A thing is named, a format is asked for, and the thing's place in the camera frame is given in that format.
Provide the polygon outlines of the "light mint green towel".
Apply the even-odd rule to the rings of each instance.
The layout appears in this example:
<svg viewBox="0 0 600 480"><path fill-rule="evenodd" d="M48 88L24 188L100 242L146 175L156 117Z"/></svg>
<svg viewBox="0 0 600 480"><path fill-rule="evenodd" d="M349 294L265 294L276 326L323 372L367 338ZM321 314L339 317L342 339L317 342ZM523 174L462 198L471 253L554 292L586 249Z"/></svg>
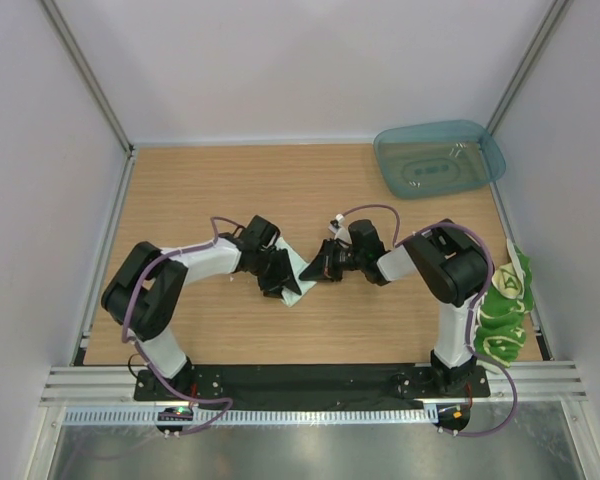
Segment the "light mint green towel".
<svg viewBox="0 0 600 480"><path fill-rule="evenodd" d="M278 249L287 251L294 279L300 289L300 294L297 294L287 287L283 288L282 303L291 308L297 304L317 284L317 282L304 281L300 279L299 275L304 271L309 263L306 262L304 258L301 257L283 237L280 237L276 241L275 245Z"/></svg>

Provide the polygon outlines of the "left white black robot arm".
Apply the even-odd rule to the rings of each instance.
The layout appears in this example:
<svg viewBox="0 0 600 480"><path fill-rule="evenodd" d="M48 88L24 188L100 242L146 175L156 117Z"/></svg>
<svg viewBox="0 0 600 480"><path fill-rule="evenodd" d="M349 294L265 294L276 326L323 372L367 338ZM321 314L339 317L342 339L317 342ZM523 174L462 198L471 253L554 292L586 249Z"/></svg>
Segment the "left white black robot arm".
<svg viewBox="0 0 600 480"><path fill-rule="evenodd" d="M182 290L218 275L254 275L265 297L301 296L296 259L277 234L263 237L241 232L181 248L137 244L105 288L102 308L122 327L122 340L135 345L157 388L171 400L192 391L193 365L170 327Z"/></svg>

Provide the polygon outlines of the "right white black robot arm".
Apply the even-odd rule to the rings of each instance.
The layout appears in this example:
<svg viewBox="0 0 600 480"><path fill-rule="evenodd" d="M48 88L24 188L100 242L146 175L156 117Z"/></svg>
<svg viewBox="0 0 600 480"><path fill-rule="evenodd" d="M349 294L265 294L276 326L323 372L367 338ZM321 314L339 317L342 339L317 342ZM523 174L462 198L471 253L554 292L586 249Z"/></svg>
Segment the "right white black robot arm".
<svg viewBox="0 0 600 480"><path fill-rule="evenodd" d="M439 304L430 382L441 395L456 394L477 363L471 347L475 310L493 270L484 248L448 219L409 236L391 250L368 219L344 227L337 218L330 230L333 237L322 242L299 279L339 282L344 272L360 271L368 282L385 286L418 273Z"/></svg>

